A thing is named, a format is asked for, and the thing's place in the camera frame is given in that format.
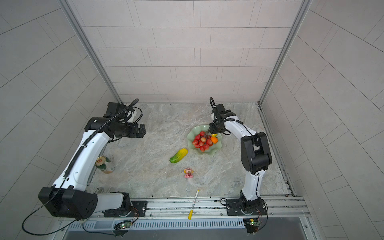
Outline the red lychee bunch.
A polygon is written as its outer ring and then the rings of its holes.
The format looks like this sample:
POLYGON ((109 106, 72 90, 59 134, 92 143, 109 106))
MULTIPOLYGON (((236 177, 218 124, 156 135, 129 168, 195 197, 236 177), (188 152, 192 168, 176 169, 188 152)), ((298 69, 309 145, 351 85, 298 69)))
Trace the red lychee bunch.
POLYGON ((193 141, 193 145, 200 149, 202 152, 207 151, 209 147, 213 145, 211 141, 212 134, 207 134, 207 132, 201 131, 200 134, 196 136, 196 139, 193 141))

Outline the green yellow fake papaya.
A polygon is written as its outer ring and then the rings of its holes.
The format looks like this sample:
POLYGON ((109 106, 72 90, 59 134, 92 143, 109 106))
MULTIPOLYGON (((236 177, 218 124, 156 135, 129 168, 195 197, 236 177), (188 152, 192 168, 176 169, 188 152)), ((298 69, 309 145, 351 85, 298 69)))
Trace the green yellow fake papaya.
POLYGON ((183 148, 180 149, 174 156, 170 158, 170 162, 172 164, 176 164, 180 162, 186 155, 188 154, 188 150, 183 148))

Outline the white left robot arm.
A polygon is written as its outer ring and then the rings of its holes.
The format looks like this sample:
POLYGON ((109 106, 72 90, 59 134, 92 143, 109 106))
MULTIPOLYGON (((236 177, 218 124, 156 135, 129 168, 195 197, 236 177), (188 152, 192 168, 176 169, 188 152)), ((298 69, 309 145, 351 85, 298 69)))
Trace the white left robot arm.
POLYGON ((128 106, 108 103, 103 117, 88 121, 81 143, 63 173, 51 187, 39 192, 39 200, 53 217, 79 221, 98 212, 113 218, 133 213, 129 193, 94 194, 86 188, 97 158, 107 144, 121 138, 143 138, 146 134, 145 125, 138 123, 143 116, 137 114, 138 102, 139 99, 135 99, 128 106))

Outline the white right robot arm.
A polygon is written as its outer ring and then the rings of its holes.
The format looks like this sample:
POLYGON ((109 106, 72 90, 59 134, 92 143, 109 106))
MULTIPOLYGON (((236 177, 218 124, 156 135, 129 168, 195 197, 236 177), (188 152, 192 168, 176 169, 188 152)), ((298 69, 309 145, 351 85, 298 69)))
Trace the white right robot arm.
POLYGON ((261 198, 262 180, 273 162, 267 135, 248 128, 235 113, 226 110, 222 104, 216 104, 213 98, 210 98, 210 105, 212 122, 209 133, 233 134, 240 140, 241 162, 247 171, 238 203, 240 210, 246 215, 267 215, 267 204, 261 198))

